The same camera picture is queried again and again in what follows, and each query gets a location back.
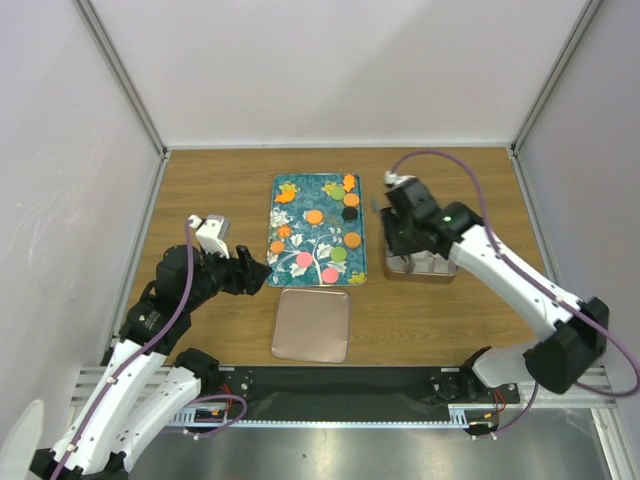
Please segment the pink round cookie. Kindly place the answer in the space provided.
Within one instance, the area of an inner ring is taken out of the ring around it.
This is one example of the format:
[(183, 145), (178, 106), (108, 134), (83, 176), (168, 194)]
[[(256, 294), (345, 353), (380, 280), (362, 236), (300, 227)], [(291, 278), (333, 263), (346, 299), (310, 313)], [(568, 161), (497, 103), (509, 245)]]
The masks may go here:
[(313, 264), (313, 255), (309, 252), (301, 252), (296, 257), (296, 264), (301, 268), (308, 268)]
[(321, 274), (322, 281), (326, 284), (335, 284), (339, 280), (339, 277), (340, 273), (332, 267), (325, 268)]

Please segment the metal slotted tongs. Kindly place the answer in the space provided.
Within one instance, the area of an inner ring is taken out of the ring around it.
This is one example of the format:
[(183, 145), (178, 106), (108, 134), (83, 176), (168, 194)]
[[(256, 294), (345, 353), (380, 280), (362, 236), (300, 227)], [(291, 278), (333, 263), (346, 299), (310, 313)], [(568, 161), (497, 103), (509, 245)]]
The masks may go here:
[(406, 275), (412, 275), (415, 269), (415, 261), (411, 255), (395, 256), (397, 270), (402, 271)]

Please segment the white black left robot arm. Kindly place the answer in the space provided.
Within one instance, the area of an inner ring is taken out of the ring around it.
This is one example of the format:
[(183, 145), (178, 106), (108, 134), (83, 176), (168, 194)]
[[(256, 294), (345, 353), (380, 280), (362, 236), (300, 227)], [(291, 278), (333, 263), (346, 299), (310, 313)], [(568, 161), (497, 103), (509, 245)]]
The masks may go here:
[(219, 293), (254, 295), (271, 273), (239, 245), (233, 256), (191, 244), (168, 249), (139, 301), (129, 310), (104, 373), (72, 426), (29, 469), (40, 479), (126, 479), (169, 421), (189, 403), (236, 398), (220, 393), (219, 363), (190, 348), (161, 385), (138, 400), (151, 377), (191, 326), (192, 312)]

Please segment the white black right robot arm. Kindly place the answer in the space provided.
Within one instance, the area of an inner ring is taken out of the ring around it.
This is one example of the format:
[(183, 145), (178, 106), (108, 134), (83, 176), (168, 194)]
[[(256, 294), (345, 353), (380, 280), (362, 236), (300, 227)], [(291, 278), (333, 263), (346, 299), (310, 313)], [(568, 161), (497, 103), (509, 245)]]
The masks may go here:
[(384, 238), (393, 256), (429, 252), (471, 273), (523, 318), (533, 343), (487, 347), (465, 363), (462, 394), (482, 402), (496, 387), (532, 379), (563, 394), (606, 350), (610, 310), (599, 298), (582, 300), (541, 275), (487, 234), (468, 206), (440, 207), (414, 176), (386, 172), (388, 207), (381, 210)]

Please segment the rose gold cookie tin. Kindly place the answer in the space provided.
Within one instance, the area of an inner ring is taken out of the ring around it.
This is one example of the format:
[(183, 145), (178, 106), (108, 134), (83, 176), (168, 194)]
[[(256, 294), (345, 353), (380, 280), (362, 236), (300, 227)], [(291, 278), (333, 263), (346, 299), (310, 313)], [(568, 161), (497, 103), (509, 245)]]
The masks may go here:
[(397, 270), (395, 256), (391, 256), (383, 235), (382, 264), (387, 279), (404, 282), (451, 283), (458, 274), (458, 267), (440, 255), (427, 251), (411, 255), (415, 261), (412, 275)]

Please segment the orange pumpkin cookie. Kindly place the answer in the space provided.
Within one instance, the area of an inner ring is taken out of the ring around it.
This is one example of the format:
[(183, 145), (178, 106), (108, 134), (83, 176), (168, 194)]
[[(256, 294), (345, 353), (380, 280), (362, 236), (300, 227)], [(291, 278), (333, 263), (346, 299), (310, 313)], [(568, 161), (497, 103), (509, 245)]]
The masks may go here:
[(291, 228), (288, 225), (282, 225), (278, 228), (278, 235), (281, 238), (287, 238), (291, 235)]

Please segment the black round cookie right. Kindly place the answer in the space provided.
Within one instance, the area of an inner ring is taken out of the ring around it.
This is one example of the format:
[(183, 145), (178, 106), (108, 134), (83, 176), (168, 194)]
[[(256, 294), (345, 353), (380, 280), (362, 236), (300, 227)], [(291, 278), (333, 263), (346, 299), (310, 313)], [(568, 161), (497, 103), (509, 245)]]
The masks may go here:
[(352, 222), (358, 219), (359, 213), (358, 209), (355, 207), (345, 207), (342, 210), (341, 215), (346, 222)]

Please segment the green round cookie lower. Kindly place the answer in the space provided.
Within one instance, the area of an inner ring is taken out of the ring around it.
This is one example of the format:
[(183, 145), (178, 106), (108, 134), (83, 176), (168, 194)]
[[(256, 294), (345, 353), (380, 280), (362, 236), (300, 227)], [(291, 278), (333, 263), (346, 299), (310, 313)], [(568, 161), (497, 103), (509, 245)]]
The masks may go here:
[(343, 247), (333, 247), (330, 252), (330, 258), (333, 262), (344, 262), (347, 258), (347, 251)]

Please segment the green round cookie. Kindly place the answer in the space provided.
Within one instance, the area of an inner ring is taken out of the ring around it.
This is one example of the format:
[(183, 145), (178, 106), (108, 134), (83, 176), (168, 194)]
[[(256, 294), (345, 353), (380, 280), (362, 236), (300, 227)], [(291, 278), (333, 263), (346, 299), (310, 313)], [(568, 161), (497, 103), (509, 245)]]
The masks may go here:
[(344, 262), (347, 258), (347, 251), (343, 247), (333, 247), (330, 252), (330, 258), (333, 262)]
[(334, 187), (330, 191), (330, 196), (332, 199), (336, 201), (341, 201), (346, 195), (346, 192), (341, 187)]

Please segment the teal floral serving tray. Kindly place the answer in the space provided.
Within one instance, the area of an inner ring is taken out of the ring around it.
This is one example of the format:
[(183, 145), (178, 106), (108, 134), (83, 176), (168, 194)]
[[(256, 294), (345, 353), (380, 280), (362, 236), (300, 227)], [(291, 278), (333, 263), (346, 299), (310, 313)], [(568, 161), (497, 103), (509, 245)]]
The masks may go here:
[[(341, 215), (346, 207), (341, 201), (331, 198), (334, 187), (342, 187), (343, 177), (352, 174), (356, 179), (355, 188), (349, 193), (360, 197), (358, 219), (346, 222)], [(267, 261), (272, 273), (267, 280), (274, 288), (312, 288), (312, 287), (355, 287), (363, 285), (368, 277), (368, 264), (365, 243), (364, 199), (360, 177), (355, 173), (288, 173), (274, 178), (267, 234)], [(306, 221), (306, 213), (320, 210), (324, 220), (320, 225), (311, 225)], [(281, 238), (278, 228), (288, 225), (291, 235)], [(356, 249), (348, 248), (344, 235), (357, 232), (362, 237), (361, 245)], [(279, 254), (270, 252), (274, 241), (282, 241), (285, 249)], [(347, 251), (344, 262), (336, 263), (330, 258), (333, 247), (343, 247)], [(296, 264), (301, 252), (309, 252), (314, 261), (308, 268)], [(326, 284), (321, 274), (325, 268), (335, 268), (339, 280), (335, 284)]]

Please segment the orange leaf cookie top right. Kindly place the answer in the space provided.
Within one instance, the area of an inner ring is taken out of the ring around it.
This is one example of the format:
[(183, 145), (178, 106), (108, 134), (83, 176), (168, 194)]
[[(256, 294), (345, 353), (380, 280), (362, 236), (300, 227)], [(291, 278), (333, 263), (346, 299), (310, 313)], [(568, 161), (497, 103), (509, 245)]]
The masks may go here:
[(355, 188), (355, 186), (356, 186), (355, 176), (352, 174), (346, 174), (343, 177), (343, 183), (342, 183), (342, 187), (344, 191), (349, 193)]

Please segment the green round cookie upper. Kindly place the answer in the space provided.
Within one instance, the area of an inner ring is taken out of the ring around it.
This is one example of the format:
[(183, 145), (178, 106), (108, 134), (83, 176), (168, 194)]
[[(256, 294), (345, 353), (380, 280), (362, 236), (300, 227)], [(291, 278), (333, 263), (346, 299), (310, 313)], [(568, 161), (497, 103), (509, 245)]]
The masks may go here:
[(332, 199), (336, 201), (341, 201), (346, 195), (346, 192), (341, 187), (334, 187), (330, 191), (330, 196)]

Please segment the rose gold tin lid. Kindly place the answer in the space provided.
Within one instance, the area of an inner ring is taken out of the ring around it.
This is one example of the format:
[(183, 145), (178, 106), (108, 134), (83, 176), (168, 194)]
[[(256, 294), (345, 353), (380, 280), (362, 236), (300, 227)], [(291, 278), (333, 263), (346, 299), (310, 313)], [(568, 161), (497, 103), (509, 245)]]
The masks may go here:
[(351, 298), (322, 288), (283, 289), (276, 310), (271, 353), (283, 360), (340, 364), (347, 358)]

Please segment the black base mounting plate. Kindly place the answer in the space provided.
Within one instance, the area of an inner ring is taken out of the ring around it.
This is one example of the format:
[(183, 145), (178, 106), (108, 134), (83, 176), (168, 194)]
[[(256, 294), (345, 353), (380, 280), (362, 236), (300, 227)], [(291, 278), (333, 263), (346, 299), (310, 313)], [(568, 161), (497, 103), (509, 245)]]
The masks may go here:
[(496, 411), (518, 389), (475, 386), (456, 367), (223, 366), (223, 383), (248, 404), (247, 421), (426, 423), (455, 407)]

